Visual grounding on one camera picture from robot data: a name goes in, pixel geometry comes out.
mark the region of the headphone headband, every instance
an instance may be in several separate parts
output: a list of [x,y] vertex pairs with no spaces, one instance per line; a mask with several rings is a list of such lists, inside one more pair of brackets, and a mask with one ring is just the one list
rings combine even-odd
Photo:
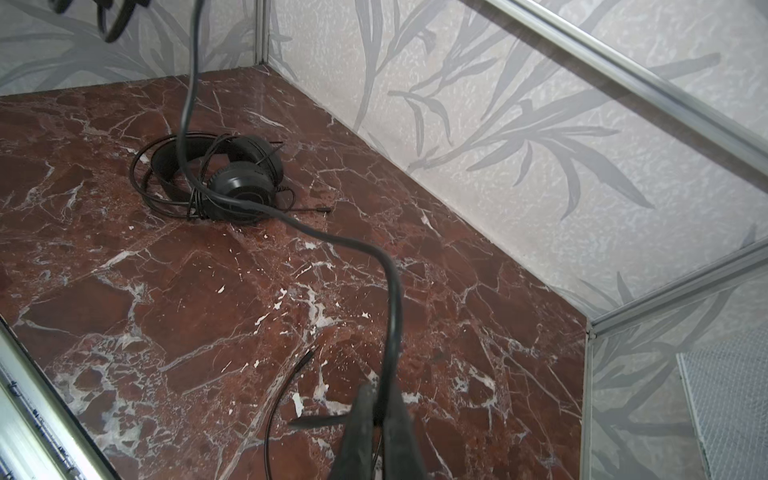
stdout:
[[[215,135],[187,137],[187,161],[204,157],[217,139]],[[263,138],[253,135],[232,137],[221,141],[212,153],[226,154],[230,163],[246,161],[258,165],[277,187],[283,181],[283,162],[274,147]],[[160,182],[163,191],[173,201],[188,202],[190,192],[179,188],[174,183],[174,176],[179,171],[176,155],[176,138],[169,139],[152,154],[152,171]]]

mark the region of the red marble floor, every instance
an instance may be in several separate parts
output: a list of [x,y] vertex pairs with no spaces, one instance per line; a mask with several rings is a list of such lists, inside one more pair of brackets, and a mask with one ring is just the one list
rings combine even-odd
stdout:
[[[274,71],[203,76],[193,129],[286,142],[314,227],[377,243],[406,286],[399,381],[435,478],[577,478],[584,318]],[[376,379],[374,260],[297,234],[159,218],[131,152],[177,124],[177,78],[0,98],[0,313],[116,469],[262,478],[268,406],[317,349],[270,437],[276,480],[324,478]]]

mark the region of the metal trim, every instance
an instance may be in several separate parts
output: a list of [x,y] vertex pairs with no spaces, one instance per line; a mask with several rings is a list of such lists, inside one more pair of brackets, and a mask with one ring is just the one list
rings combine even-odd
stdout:
[[606,313],[592,323],[592,328],[596,335],[605,335],[649,315],[686,305],[765,272],[768,272],[768,238]]
[[253,61],[256,65],[266,64],[270,54],[270,0],[256,0],[256,42]]
[[584,397],[581,400],[581,464],[579,465],[579,478],[589,480],[591,471],[591,446],[592,446],[592,354],[594,342],[586,335],[584,341]]
[[52,435],[67,452],[82,478],[120,478],[1,316],[0,365],[5,374],[16,382],[18,390],[34,405],[37,413],[45,419]]
[[485,0],[768,176],[768,141],[533,0]]

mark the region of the wallpaper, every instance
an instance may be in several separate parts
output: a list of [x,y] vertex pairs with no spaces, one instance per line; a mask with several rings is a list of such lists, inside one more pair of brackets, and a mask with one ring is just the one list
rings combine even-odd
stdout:
[[675,355],[768,324],[765,271],[594,342],[590,478],[705,480]]
[[[625,2],[542,4],[593,32]],[[591,318],[768,233],[765,185],[483,2],[272,6],[272,66]],[[738,48],[673,50],[644,59],[725,103],[743,90]]]
[[[150,8],[136,7],[120,39],[106,44],[93,2],[76,0],[56,15],[47,0],[3,0],[0,95],[186,74],[190,5],[152,0]],[[202,69],[253,65],[255,26],[253,0],[207,2]]]
[[[559,14],[579,23],[594,4],[574,0]],[[765,0],[620,0],[592,35],[644,66],[722,52],[717,68],[672,82],[768,137]]]

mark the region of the black headphones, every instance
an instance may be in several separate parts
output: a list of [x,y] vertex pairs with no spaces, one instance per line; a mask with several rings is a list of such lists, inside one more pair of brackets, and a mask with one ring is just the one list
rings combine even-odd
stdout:
[[[134,174],[137,163],[144,153],[157,145],[160,146],[152,154],[150,168],[144,174],[141,185],[139,185]],[[225,220],[233,223],[255,223],[264,218],[264,215],[261,214],[219,205],[195,189],[185,190],[176,185],[174,176],[179,171],[176,146],[174,135],[159,138],[137,152],[131,164],[131,183],[152,210],[170,217],[210,218],[211,220]],[[280,208],[280,210],[330,212],[331,209],[328,207],[293,208],[296,202],[295,193],[290,187],[280,186],[283,182],[283,162],[277,151],[282,146],[283,144],[273,146],[270,142],[254,135],[233,136],[224,134],[216,136],[197,132],[187,136],[187,159],[189,161],[197,158],[203,159],[199,173],[200,179],[203,180],[212,156],[226,154],[230,163],[216,170],[208,179],[207,186],[227,197],[250,200],[268,207],[279,208],[277,206],[277,194],[289,192],[291,194],[290,204]],[[167,199],[147,192],[152,176],[157,178]],[[186,215],[175,213],[160,208],[157,204],[186,207],[187,213]]]

